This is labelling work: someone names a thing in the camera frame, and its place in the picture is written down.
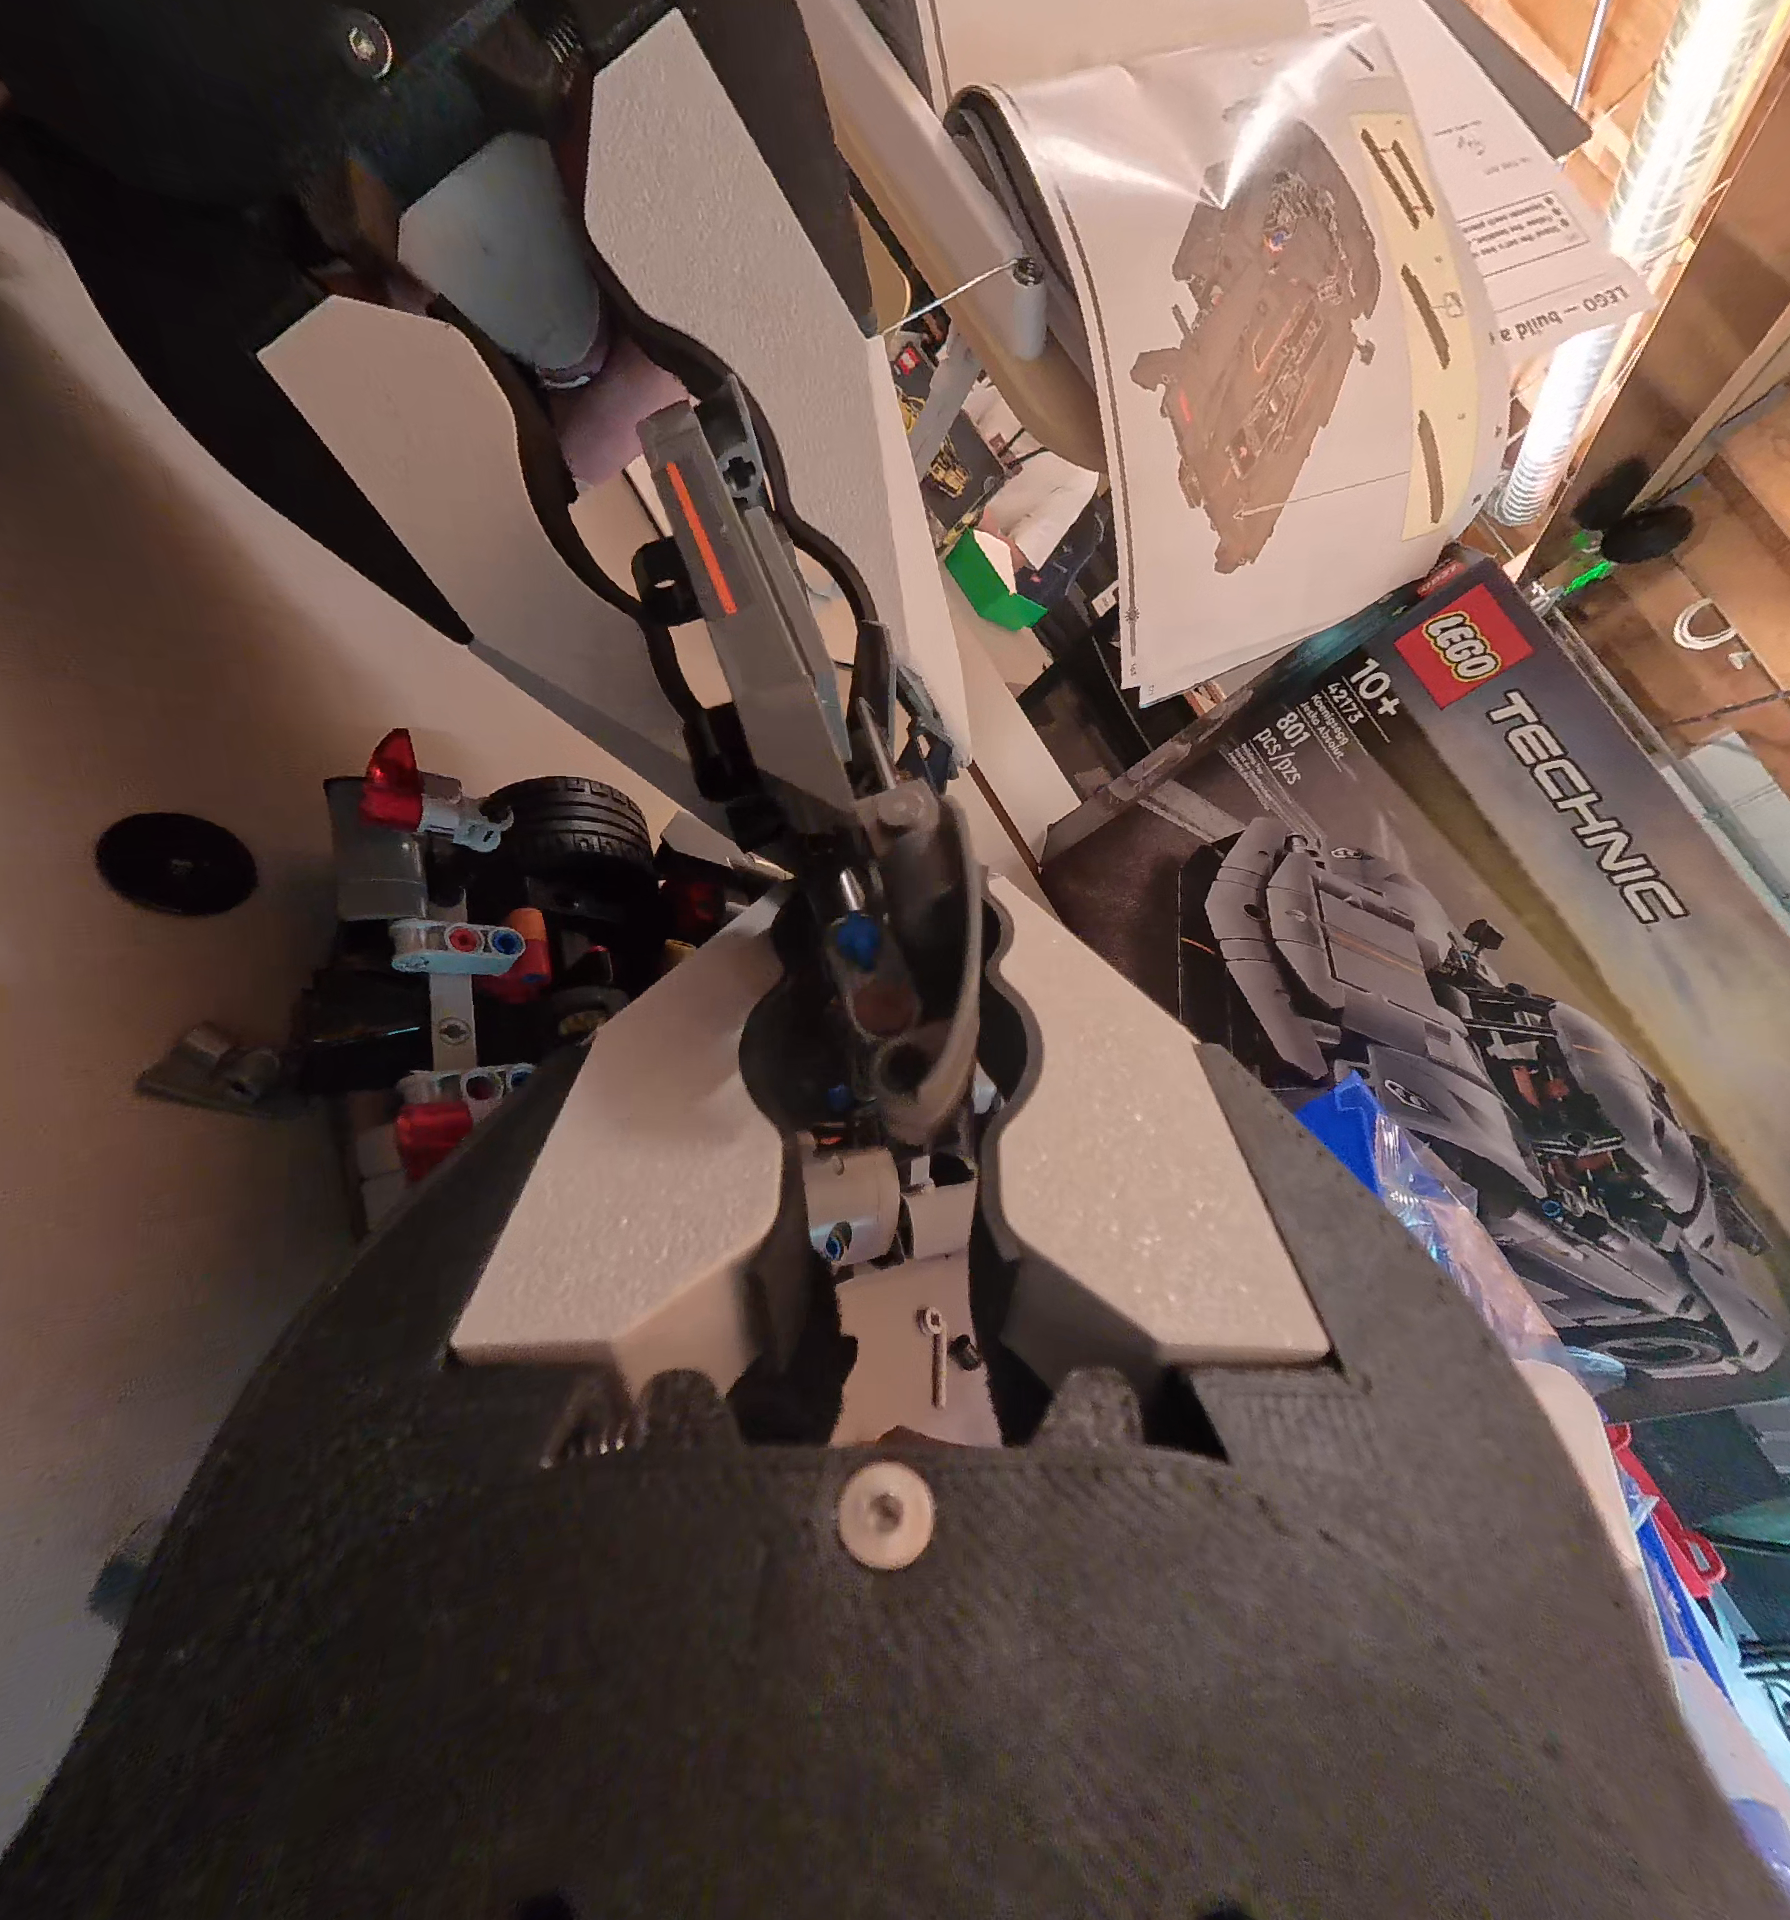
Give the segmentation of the white instruction booklet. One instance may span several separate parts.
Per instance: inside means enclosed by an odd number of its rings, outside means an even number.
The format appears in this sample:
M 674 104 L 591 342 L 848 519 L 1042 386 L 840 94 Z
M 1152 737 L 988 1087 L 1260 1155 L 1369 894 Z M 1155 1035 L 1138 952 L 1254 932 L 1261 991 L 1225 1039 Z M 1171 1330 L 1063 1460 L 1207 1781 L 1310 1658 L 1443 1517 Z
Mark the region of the white instruction booklet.
M 960 95 L 1076 290 L 1143 702 L 1422 577 L 1483 505 L 1509 362 L 1428 113 L 1369 17 Z

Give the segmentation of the clear plastic parts bags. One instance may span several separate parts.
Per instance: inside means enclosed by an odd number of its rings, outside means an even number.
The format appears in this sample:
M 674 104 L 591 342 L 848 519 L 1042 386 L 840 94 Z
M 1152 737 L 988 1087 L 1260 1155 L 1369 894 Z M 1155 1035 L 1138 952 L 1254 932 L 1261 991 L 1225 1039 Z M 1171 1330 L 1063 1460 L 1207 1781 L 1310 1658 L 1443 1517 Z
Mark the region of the clear plastic parts bags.
M 1485 1232 L 1467 1187 L 1428 1147 L 1419 1153 L 1430 1170 L 1430 1190 L 1383 1203 L 1389 1216 L 1456 1280 L 1539 1394 L 1591 1500 L 1626 1539 L 1633 1539 L 1626 1482 L 1610 1459 L 1598 1402 L 1530 1288 Z

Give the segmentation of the partly built lego car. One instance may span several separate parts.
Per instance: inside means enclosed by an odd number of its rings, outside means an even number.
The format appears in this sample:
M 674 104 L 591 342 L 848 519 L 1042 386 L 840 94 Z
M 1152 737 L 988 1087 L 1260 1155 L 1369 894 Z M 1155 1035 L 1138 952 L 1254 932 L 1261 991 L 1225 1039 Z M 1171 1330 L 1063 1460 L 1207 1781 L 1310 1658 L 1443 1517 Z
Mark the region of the partly built lego car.
M 290 1060 L 341 1121 L 367 1232 L 764 890 L 757 869 L 654 839 L 603 781 L 474 795 L 423 768 L 408 730 L 327 781 L 327 803 L 334 932 Z

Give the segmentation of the red plastic object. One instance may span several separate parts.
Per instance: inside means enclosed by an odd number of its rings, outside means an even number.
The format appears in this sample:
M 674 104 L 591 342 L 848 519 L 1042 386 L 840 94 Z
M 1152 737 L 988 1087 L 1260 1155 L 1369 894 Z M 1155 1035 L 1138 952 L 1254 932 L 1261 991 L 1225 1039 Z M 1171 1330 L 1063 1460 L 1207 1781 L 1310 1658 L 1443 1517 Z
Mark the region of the red plastic object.
M 1679 1520 L 1677 1508 L 1633 1450 L 1633 1430 L 1629 1423 L 1607 1423 L 1604 1439 L 1617 1472 L 1626 1482 L 1626 1494 L 1633 1497 L 1632 1510 L 1637 1530 L 1655 1524 L 1677 1581 L 1685 1587 L 1688 1598 L 1706 1603 L 1714 1590 L 1727 1582 L 1723 1555 L 1706 1533 Z

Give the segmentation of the small dark grey lego piece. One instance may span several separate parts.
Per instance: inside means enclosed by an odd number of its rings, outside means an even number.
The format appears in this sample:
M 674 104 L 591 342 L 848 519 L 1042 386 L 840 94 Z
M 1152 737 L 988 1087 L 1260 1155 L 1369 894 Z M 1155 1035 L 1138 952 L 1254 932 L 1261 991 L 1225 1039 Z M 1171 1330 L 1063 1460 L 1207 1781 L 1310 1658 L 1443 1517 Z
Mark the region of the small dark grey lego piece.
M 138 1524 L 103 1564 L 94 1578 L 89 1610 L 115 1633 L 125 1630 L 128 1614 L 147 1587 L 164 1539 L 164 1520 Z

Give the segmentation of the grey lego door panel assembly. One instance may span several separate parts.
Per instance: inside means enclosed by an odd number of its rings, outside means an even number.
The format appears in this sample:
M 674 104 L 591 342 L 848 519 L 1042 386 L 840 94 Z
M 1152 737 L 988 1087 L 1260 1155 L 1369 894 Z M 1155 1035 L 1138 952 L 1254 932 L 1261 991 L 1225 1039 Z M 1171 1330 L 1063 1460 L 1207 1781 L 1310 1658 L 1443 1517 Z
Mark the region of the grey lego door panel assembly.
M 860 630 L 844 705 L 835 663 L 764 483 L 738 386 L 642 425 L 680 580 L 729 702 L 742 826 L 787 884 L 612 1022 L 612 1145 L 654 1203 L 635 1238 L 649 1308 L 805 1308 L 805 1263 L 856 1280 L 970 1270 L 979 1173 L 984 866 L 970 829 L 893 755 L 896 670 Z

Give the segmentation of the grey lego hinge panel piece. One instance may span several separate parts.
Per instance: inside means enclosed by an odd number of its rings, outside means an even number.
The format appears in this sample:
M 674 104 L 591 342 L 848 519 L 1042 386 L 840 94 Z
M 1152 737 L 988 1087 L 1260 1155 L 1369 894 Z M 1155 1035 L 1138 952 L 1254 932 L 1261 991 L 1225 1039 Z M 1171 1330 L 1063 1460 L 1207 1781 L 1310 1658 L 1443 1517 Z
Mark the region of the grey lego hinge panel piece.
M 276 1044 L 238 1044 L 199 1022 L 142 1070 L 134 1092 L 232 1119 L 298 1119 L 308 1109 L 301 1058 Z

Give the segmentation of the black round ceiling device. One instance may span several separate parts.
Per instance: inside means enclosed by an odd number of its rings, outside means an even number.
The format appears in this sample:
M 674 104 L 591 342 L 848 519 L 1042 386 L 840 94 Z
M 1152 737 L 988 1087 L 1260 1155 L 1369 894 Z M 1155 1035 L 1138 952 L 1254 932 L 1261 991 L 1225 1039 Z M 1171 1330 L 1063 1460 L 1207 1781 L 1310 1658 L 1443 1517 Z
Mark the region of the black round ceiling device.
M 1604 563 L 1655 563 L 1697 528 L 1694 511 L 1679 500 L 1639 503 L 1647 480 L 1650 461 L 1629 455 L 1576 500 L 1572 524 Z

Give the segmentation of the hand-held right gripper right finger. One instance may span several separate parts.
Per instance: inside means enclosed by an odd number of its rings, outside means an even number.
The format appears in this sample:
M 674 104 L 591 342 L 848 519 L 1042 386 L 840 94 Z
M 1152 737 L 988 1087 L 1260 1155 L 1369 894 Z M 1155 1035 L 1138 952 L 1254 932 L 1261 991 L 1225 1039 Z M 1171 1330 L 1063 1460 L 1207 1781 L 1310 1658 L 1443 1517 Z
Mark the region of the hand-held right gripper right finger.
M 1004 1442 L 1072 1375 L 1133 1431 L 1331 1398 L 1341 1359 L 1194 1036 L 1007 878 L 985 880 L 976 1344 Z

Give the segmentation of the printed white note sheet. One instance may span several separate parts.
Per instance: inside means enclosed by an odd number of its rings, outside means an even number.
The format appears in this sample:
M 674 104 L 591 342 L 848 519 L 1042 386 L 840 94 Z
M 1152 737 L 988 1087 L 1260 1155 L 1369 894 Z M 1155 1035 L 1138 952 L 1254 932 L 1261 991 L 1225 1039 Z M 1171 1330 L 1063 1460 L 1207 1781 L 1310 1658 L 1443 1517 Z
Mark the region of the printed white note sheet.
M 1511 362 L 1650 315 L 1650 284 L 1610 251 L 1604 219 L 1563 171 L 1586 142 L 1584 123 L 1479 11 L 1467 4 L 1310 4 L 1308 11 L 1316 27 L 1369 21 L 1383 31 Z

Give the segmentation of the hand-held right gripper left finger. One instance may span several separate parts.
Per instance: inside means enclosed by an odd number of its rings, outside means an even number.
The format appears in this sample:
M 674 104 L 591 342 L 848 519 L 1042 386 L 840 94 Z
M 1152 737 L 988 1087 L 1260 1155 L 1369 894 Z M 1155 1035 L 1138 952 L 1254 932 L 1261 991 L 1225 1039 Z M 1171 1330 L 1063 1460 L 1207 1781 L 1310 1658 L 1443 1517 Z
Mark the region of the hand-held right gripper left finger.
M 450 1330 L 463 1366 L 591 1366 L 630 1402 L 694 1372 L 744 1431 L 832 1431 L 847 1352 L 819 1304 L 795 1142 L 742 1039 L 784 983 L 779 887 L 609 1020 Z

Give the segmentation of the green plastic bin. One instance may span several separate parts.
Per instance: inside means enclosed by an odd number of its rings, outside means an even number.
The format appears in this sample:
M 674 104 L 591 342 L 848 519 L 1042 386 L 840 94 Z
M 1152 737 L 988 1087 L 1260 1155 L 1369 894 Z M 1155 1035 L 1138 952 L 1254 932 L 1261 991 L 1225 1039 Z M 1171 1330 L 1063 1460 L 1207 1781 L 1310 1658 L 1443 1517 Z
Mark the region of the green plastic bin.
M 1024 634 L 1050 614 L 1045 601 L 1024 591 L 1017 554 L 1001 535 L 979 525 L 962 528 L 946 551 L 946 567 L 970 611 L 994 627 Z

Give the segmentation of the black box with yellow car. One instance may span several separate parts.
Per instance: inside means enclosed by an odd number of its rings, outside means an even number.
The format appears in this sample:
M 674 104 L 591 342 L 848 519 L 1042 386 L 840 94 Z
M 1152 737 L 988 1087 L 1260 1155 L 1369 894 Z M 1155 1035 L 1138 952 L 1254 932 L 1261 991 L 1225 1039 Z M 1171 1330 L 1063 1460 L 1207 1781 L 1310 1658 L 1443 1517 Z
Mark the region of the black box with yellow car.
M 898 384 L 898 403 L 911 442 L 918 442 L 922 412 L 930 400 L 936 361 L 922 339 L 907 339 L 893 355 L 893 378 Z M 927 469 L 922 469 L 922 493 L 933 514 L 956 518 L 979 511 L 1007 483 L 1007 469 L 997 451 L 984 435 L 979 425 L 960 406 L 946 426 L 946 439 Z

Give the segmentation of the dark lego set box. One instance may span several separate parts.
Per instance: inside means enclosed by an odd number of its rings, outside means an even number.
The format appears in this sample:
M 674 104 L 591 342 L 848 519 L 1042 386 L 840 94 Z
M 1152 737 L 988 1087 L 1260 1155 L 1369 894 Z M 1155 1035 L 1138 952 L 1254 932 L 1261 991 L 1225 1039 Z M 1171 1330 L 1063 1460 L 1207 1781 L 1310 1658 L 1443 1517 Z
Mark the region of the dark lego set box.
M 1639 1417 L 1790 1398 L 1790 900 L 1498 563 L 1177 733 L 1045 890 L 1289 1108 L 1360 1084 Z

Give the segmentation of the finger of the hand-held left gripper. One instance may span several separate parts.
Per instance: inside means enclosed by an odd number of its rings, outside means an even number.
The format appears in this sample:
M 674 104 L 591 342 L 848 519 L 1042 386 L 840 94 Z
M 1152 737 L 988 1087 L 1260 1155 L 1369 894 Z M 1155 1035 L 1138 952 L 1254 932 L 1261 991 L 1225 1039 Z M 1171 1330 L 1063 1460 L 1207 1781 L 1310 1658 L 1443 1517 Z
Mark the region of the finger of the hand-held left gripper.
M 549 451 L 533 484 L 513 397 L 450 323 L 327 299 L 258 362 L 469 625 L 474 656 L 588 742 L 577 769 L 629 789 L 678 852 L 747 866 L 694 787 L 642 634 L 552 541 L 548 511 L 629 586 L 654 535 L 629 483 L 577 500 Z
M 585 211 L 609 274 L 660 342 L 735 378 L 784 518 L 860 592 L 960 759 L 970 705 L 905 412 L 860 323 L 742 116 L 860 268 L 840 152 L 795 4 L 594 10 Z

